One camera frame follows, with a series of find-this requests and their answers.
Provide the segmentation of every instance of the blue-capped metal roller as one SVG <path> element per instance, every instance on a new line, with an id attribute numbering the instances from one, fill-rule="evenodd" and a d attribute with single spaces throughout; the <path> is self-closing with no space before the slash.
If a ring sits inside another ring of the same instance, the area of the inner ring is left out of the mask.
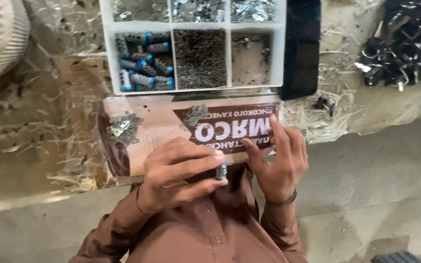
<path id="1" fill-rule="evenodd" d="M 167 81 L 157 81 L 153 84 L 154 90 L 174 90 L 175 89 L 175 80 L 173 78 L 168 78 Z"/>
<path id="2" fill-rule="evenodd" d="M 141 58 L 136 62 L 136 68 L 150 77 L 155 77 L 157 75 L 157 71 L 153 67 L 151 67 L 145 59 Z"/>
<path id="3" fill-rule="evenodd" d="M 129 72 L 126 69 L 121 69 L 120 82 L 121 82 L 120 91 L 122 92 L 133 91 L 132 85 L 129 79 Z"/>
<path id="4" fill-rule="evenodd" d="M 146 85 L 148 87 L 153 87 L 155 78 L 149 78 L 147 76 L 141 75 L 141 74 L 134 74 L 132 75 L 132 78 L 136 83 Z"/>
<path id="5" fill-rule="evenodd" d="M 147 50 L 150 53 L 166 53 L 170 51 L 170 44 L 168 42 L 150 44 L 147 46 Z"/>
<path id="6" fill-rule="evenodd" d="M 139 71 L 139 68 L 136 66 L 136 62 L 127 60 L 127 59 L 120 59 L 120 68 L 121 69 L 131 69 L 134 71 Z"/>
<path id="7" fill-rule="evenodd" d="M 215 178 L 224 180 L 227 177 L 227 161 L 215 168 Z"/>
<path id="8" fill-rule="evenodd" d="M 147 44 L 147 33 L 125 33 L 124 37 L 127 41 L 135 43 L 137 45 Z"/>
<path id="9" fill-rule="evenodd" d="M 158 58 L 154 59 L 155 66 L 160 69 L 161 72 L 165 73 L 165 75 L 170 76 L 173 72 L 173 67 L 165 64 L 165 62 L 161 61 Z"/>
<path id="10" fill-rule="evenodd" d="M 147 42 L 152 43 L 162 43 L 170 39 L 170 32 L 148 32 Z"/>
<path id="11" fill-rule="evenodd" d="M 136 83 L 136 91 L 152 91 L 152 90 L 153 89 L 151 87 Z"/>
<path id="12" fill-rule="evenodd" d="M 138 61 L 141 58 L 143 58 L 147 63 L 151 65 L 154 64 L 153 56 L 150 53 L 134 53 L 131 56 L 129 56 L 129 58 L 133 61 Z"/>
<path id="13" fill-rule="evenodd" d="M 128 46 L 126 45 L 124 34 L 116 33 L 116 49 L 118 50 L 118 57 L 129 57 Z"/>
<path id="14" fill-rule="evenodd" d="M 139 74 L 139 73 L 137 71 L 134 71 L 134 70 L 129 70 L 128 73 L 129 73 L 129 80 L 131 82 L 131 87 L 135 87 L 136 81 L 134 80 L 133 75 Z"/>

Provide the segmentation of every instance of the metal staple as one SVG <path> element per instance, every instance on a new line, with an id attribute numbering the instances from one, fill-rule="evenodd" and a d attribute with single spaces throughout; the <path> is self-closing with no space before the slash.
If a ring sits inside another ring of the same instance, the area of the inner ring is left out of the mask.
<path id="1" fill-rule="evenodd" d="M 188 108 L 187 112 L 183 112 L 183 115 L 186 117 L 184 117 L 183 124 L 180 125 L 180 128 L 185 131 L 191 128 L 196 128 L 199 121 L 204 119 L 208 114 L 209 110 L 206 105 L 191 106 Z"/>
<path id="2" fill-rule="evenodd" d="M 138 118 L 135 113 L 130 114 L 128 111 L 125 115 L 112 116 L 110 126 L 107 127 L 107 134 L 115 143 L 121 143 L 124 146 L 138 143 L 137 128 L 143 121 L 143 118 Z"/>
<path id="3" fill-rule="evenodd" d="M 177 29 L 173 33 L 180 88 L 213 88 L 227 85 L 224 29 Z"/>

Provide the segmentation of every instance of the dirty floor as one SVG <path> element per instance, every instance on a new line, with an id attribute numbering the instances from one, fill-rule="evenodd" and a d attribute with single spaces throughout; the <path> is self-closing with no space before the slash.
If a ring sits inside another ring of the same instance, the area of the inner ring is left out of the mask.
<path id="1" fill-rule="evenodd" d="M 311 145 L 308 154 L 297 212 L 310 262 L 364 263 L 402 249 L 421 257 L 421 120 Z M 0 263 L 67 262 L 128 191 L 1 211 Z"/>

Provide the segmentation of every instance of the metal clip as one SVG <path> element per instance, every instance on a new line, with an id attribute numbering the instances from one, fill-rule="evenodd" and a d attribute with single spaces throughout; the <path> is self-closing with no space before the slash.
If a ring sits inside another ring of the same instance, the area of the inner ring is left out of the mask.
<path id="1" fill-rule="evenodd" d="M 121 17 L 122 19 L 126 19 L 126 18 L 127 18 L 128 16 L 130 16 L 130 15 L 132 15 L 131 11 L 126 11 L 126 12 L 124 12 L 124 13 L 120 14 L 120 17 Z"/>

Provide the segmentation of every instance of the black plastic item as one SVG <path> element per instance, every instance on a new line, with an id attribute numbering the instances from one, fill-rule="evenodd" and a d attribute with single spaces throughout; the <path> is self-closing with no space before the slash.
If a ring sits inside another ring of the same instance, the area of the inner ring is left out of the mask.
<path id="1" fill-rule="evenodd" d="M 287 0 L 284 84 L 279 88 L 283 101 L 318 90 L 320 36 L 321 1 Z"/>
<path id="2" fill-rule="evenodd" d="M 329 106 L 329 116 L 334 117 L 334 113 L 335 113 L 335 103 Z"/>
<path id="3" fill-rule="evenodd" d="M 393 254 L 383 254 L 374 257 L 373 263 L 421 263 L 417 257 L 408 251 L 400 251 Z"/>
<path id="4" fill-rule="evenodd" d="M 324 105 L 326 104 L 327 104 L 327 99 L 323 97 L 319 97 L 318 102 L 314 105 L 314 108 L 317 110 L 322 110 L 324 109 Z"/>
<path id="5" fill-rule="evenodd" d="M 413 86 L 421 81 L 421 0 L 386 0 L 380 35 L 365 43 L 355 65 L 366 86 Z"/>

